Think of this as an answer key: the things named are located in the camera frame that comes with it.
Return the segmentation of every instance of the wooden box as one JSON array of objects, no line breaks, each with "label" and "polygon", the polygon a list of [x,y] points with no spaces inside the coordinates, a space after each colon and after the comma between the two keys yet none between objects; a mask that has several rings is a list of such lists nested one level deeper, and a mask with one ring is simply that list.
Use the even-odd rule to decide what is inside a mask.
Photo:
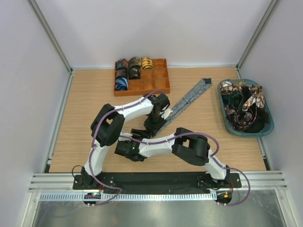
[{"label": "wooden box", "polygon": [[[115,91],[114,96],[140,96],[151,93],[154,90],[162,90],[166,94],[170,93],[169,73],[166,59],[152,59],[153,69],[141,69],[140,79],[129,79],[127,91]],[[114,81],[116,79],[117,62],[115,62]]]}]

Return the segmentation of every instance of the white backdrop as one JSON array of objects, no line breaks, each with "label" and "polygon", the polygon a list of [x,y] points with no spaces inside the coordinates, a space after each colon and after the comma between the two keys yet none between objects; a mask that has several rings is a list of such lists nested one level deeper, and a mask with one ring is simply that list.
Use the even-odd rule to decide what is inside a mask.
[{"label": "white backdrop", "polygon": [[0,1],[0,29],[0,225],[17,227],[68,72],[27,1]]},{"label": "white backdrop", "polygon": [[269,0],[37,0],[73,68],[121,57],[235,65]]},{"label": "white backdrop", "polygon": [[302,12],[302,0],[281,1],[241,72],[264,87],[275,123],[265,137],[269,159],[282,170],[303,223]]}]

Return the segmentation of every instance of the wooden table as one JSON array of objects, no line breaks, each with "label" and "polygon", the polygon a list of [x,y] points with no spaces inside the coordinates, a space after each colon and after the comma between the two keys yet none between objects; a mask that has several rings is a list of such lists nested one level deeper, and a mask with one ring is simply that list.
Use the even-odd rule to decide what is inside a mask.
[{"label": "wooden table", "polygon": [[[71,172],[75,165],[87,161],[90,143],[90,125],[106,103],[123,105],[139,96],[114,97],[113,70],[78,70],[75,72],[66,104],[50,172]],[[235,68],[169,69],[170,107],[182,98],[201,78],[212,78],[213,85],[193,102],[177,119],[166,127],[159,137],[174,133],[177,127],[200,131],[214,136],[220,143],[218,158],[223,163],[247,171],[265,170],[257,139],[247,139],[229,134],[219,109],[217,85],[223,79],[237,79]],[[146,116],[133,119],[124,129],[144,129]],[[210,141],[215,150],[215,143]],[[190,172],[205,171],[192,166],[177,156],[158,155],[144,162],[114,154],[115,144],[105,159],[104,172]]]}]

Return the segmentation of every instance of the pile of clothes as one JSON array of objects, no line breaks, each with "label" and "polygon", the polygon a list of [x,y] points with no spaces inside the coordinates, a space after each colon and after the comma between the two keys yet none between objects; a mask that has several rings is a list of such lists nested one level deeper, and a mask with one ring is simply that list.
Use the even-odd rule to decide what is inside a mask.
[{"label": "pile of clothes", "polygon": [[220,91],[226,119],[234,130],[257,133],[269,123],[262,86],[248,85],[244,81],[236,85],[223,81]]}]

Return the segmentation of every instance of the gray floor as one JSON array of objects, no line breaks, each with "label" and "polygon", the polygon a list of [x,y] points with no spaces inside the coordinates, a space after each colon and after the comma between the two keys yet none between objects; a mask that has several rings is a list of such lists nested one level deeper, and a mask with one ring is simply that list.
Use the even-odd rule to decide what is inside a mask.
[{"label": "gray floor", "polygon": [[[246,192],[235,191],[232,202]],[[214,201],[113,202],[80,208],[79,202],[39,202],[35,227],[286,227],[275,191],[252,191],[245,203]],[[64,218],[52,215],[74,213]]]}]

